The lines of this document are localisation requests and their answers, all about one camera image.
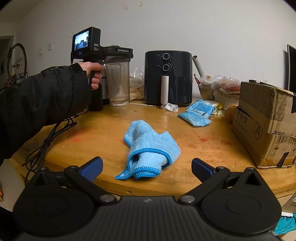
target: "bundled cable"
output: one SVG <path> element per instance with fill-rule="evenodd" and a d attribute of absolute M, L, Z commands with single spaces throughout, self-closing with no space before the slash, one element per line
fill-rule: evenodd
<path fill-rule="evenodd" d="M 85 114 L 87 111 L 85 111 L 85 112 L 83 112 L 81 114 L 77 114 L 75 116 L 69 117 L 68 119 L 62 121 L 62 122 L 67 121 L 67 124 L 63 128 L 61 128 L 60 130 L 57 130 L 57 129 L 58 129 L 58 127 L 60 126 L 60 124 L 62 122 L 57 123 L 54 126 L 54 128 L 52 129 L 52 131 L 49 133 L 48 137 L 43 141 L 43 144 L 40 145 L 39 147 L 37 147 L 35 150 L 33 150 L 26 157 L 26 160 L 25 160 L 24 164 L 22 164 L 22 166 L 25 166 L 27 168 L 27 170 L 28 170 L 28 173 L 27 173 L 26 178 L 25 178 L 25 185 L 27 184 L 29 174 L 31 172 L 36 173 L 39 170 L 39 168 L 44 165 L 46 151 L 47 151 L 48 147 L 50 147 L 52 141 L 57 136 L 59 136 L 60 134 L 66 132 L 67 130 L 74 127 L 77 124 L 77 122 L 74 122 L 73 119 L 80 116 L 80 115 Z"/>

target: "dial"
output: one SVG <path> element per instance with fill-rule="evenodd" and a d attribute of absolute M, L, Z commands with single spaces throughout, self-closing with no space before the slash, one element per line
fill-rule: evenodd
<path fill-rule="evenodd" d="M 168 53 L 163 54 L 163 59 L 167 60 L 170 58 L 170 55 Z"/>
<path fill-rule="evenodd" d="M 172 68 L 172 66 L 169 63 L 163 65 L 164 71 L 169 71 L 169 70 L 171 70 L 171 68 Z"/>

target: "human hand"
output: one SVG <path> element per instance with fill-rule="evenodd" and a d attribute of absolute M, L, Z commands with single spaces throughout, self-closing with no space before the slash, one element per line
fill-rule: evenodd
<path fill-rule="evenodd" d="M 89 76 L 91 71 L 96 71 L 94 77 L 90 80 L 91 81 L 91 88 L 92 90 L 96 90 L 99 87 L 99 83 L 102 78 L 102 70 L 105 68 L 103 65 L 99 63 L 92 63 L 92 62 L 78 62 L 81 68 L 86 71 L 86 75 Z"/>

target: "black air fryer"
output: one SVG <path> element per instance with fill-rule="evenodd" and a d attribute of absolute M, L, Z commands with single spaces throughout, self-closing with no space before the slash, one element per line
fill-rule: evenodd
<path fill-rule="evenodd" d="M 145 101 L 161 105 L 161 76 L 169 76 L 168 102 L 187 106 L 192 102 L 191 53 L 157 50 L 145 53 Z"/>

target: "handheld device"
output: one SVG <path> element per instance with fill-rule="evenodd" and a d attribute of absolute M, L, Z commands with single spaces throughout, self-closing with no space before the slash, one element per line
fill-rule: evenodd
<path fill-rule="evenodd" d="M 230 172 L 195 158 L 191 169 L 202 184 L 178 201 L 172 196 L 117 201 L 92 183 L 103 170 L 100 157 L 63 172 L 43 167 L 14 206 L 22 228 L 15 241 L 280 240 L 272 230 L 281 206 L 254 167 Z"/>
<path fill-rule="evenodd" d="M 117 45 L 103 47 L 100 45 L 101 30 L 95 27 L 89 27 L 73 35 L 71 64 L 74 59 L 83 59 L 84 62 L 97 62 L 104 64 L 107 56 L 126 56 L 133 58 L 133 50 L 130 48 L 121 48 Z M 89 77 L 89 85 L 94 77 L 95 71 L 92 71 Z M 92 91 L 90 111 L 101 111 L 103 109 L 102 84 L 99 88 Z"/>

